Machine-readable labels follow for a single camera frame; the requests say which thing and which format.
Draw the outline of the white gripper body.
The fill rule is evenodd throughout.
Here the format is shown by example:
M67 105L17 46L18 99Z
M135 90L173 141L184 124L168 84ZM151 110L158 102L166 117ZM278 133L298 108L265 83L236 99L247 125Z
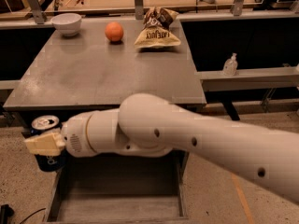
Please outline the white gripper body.
M61 135L65 141L65 148L74 157L83 158L96 155L87 136L87 125L92 114L93 112L78 114L63 124Z

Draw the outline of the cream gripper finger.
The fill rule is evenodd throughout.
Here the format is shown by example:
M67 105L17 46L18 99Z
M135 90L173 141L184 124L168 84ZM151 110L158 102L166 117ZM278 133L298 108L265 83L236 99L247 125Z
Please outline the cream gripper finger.
M31 154L41 156L59 156L65 149L65 141L58 130L35 135L24 140Z

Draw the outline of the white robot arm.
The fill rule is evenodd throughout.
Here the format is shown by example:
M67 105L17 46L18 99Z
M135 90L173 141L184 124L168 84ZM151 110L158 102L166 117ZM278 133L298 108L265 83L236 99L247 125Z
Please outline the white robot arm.
M162 157L178 149L299 202L298 133L203 116L146 93L115 109L80 113L60 128L50 116L33 126L42 131L25 140L34 155Z

